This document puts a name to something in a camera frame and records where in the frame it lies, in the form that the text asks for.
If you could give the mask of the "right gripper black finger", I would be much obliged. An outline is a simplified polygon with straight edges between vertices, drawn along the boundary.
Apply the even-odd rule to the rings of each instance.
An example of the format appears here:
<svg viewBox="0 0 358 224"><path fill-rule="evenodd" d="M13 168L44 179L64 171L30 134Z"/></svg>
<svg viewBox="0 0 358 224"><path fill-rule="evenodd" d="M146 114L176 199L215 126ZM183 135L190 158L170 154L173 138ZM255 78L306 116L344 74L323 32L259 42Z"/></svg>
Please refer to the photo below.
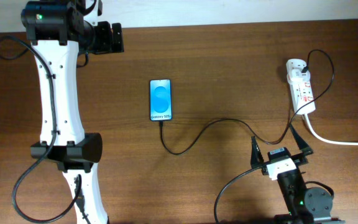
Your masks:
<svg viewBox="0 0 358 224"><path fill-rule="evenodd" d="M251 137L251 158L250 158L250 166L255 169L257 166L260 166L264 163L264 158L260 151L259 145L256 141L255 136Z"/></svg>
<svg viewBox="0 0 358 224"><path fill-rule="evenodd" d="M297 146L299 147L300 153L293 155L293 157L295 156L302 156L302 157L306 157L308 155L313 154L313 150L312 148L309 146L309 144L297 133L297 131L295 130L295 128L292 125L289 125L290 131L294 137L294 140L297 144Z"/></svg>

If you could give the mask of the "white power strip orange switches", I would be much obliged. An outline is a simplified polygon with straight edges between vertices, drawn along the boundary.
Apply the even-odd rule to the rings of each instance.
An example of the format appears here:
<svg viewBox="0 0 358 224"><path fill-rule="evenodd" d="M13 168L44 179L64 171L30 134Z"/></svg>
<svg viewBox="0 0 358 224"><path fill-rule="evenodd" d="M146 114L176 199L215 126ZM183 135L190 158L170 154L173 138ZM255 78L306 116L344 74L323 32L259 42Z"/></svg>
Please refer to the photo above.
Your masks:
<svg viewBox="0 0 358 224"><path fill-rule="evenodd" d="M310 81L289 86L295 114L309 114L316 109Z"/></svg>

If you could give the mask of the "blue screen Galaxy smartphone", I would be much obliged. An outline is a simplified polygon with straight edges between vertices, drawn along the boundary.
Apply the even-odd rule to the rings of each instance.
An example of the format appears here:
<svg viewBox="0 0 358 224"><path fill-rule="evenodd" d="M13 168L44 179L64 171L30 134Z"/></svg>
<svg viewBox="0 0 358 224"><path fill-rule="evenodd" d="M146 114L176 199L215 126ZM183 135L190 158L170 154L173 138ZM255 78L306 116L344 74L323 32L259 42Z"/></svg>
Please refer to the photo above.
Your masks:
<svg viewBox="0 0 358 224"><path fill-rule="evenodd" d="M173 117L171 80L150 81L150 120L167 121Z"/></svg>

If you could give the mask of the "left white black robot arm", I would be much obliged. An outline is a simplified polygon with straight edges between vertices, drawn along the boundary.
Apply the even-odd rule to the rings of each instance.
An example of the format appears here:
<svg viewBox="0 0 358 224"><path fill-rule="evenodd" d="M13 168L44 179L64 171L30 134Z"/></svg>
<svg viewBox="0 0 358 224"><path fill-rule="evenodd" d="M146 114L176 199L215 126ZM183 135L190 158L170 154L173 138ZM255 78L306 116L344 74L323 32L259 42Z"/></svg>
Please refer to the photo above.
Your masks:
<svg viewBox="0 0 358 224"><path fill-rule="evenodd" d="M31 156L56 163L69 185L77 223L109 223L98 181L102 137L83 128L76 82L80 55L124 51L121 25L99 22L102 13L101 0L29 1L21 12L42 101L42 130Z"/></svg>

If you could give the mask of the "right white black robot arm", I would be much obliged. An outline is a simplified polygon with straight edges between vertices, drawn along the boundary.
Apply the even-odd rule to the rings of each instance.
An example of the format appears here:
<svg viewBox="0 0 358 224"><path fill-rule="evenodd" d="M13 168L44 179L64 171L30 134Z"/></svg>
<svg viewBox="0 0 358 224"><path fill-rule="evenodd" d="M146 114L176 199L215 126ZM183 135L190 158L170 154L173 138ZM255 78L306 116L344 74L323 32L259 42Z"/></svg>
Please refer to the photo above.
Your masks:
<svg viewBox="0 0 358 224"><path fill-rule="evenodd" d="M334 190L321 182L313 181L314 187L308 188L311 182L304 181L299 166L307 164L307 156L313 153L312 148L290 126L300 153L292 155L285 147L268 152L265 162L255 137L252 140L250 165L260 169L272 181L277 181L288 209L287 215L275 215L274 223L345 223L333 218Z"/></svg>

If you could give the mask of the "white USB wall charger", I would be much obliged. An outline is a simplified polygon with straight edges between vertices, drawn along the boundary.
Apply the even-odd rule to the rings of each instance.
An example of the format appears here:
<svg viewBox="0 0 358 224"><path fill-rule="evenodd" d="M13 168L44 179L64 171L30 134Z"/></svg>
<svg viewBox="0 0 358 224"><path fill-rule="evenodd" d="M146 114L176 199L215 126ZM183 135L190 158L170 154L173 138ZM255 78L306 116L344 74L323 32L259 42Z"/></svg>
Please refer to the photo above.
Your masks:
<svg viewBox="0 0 358 224"><path fill-rule="evenodd" d="M306 62L302 59L293 58L287 61L287 81L290 85L310 81L310 72L302 72Z"/></svg>

